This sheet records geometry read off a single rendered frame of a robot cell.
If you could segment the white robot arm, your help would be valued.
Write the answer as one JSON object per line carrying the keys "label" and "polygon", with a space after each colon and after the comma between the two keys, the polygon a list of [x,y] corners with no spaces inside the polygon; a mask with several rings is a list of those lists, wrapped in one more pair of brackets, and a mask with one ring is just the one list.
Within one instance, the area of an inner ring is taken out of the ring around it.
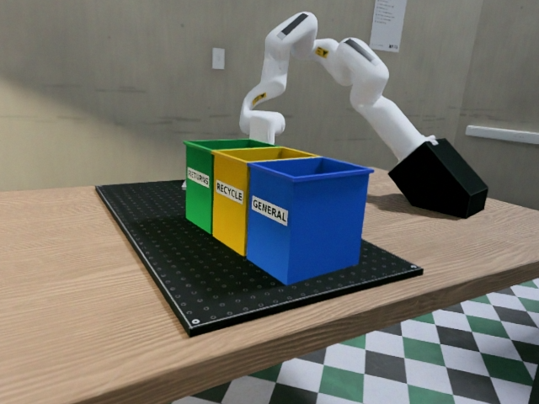
{"label": "white robot arm", "polygon": [[383,139],[398,164],[422,142],[435,140],[434,136],[422,137],[399,108],[382,97],[388,70],[364,42],[355,38],[340,43],[331,39],[315,41],[317,30],[316,17],[302,12],[267,35],[260,84],[243,100],[239,121],[242,133],[249,139],[274,145],[275,136],[284,131],[286,123],[281,114],[252,109],[285,91],[291,52],[298,60],[319,61],[340,85],[353,84],[351,105]]}

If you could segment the blue bin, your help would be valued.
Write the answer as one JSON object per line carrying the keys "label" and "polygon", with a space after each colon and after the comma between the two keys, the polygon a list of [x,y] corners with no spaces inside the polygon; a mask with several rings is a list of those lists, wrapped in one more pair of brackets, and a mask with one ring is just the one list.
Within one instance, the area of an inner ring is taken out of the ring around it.
{"label": "blue bin", "polygon": [[247,166],[249,261],[286,285],[359,263],[375,169],[326,157]]}

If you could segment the yellow bin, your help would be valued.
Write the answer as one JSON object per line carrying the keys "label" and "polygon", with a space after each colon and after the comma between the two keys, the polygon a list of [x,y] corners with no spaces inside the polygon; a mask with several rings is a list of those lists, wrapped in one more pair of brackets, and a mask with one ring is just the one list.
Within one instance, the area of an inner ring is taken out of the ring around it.
{"label": "yellow bin", "polygon": [[213,236],[247,256],[250,168],[247,162],[320,157],[286,147],[211,151],[214,156]]}

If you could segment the green open-top bin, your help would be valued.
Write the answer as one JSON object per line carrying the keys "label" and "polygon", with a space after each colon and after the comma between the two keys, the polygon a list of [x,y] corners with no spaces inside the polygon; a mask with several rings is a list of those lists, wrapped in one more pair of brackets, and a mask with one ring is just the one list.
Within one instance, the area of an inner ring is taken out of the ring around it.
{"label": "green open-top bin", "polygon": [[253,139],[183,141],[183,144],[187,145],[186,218],[210,234],[213,234],[215,156],[211,151],[283,147]]}

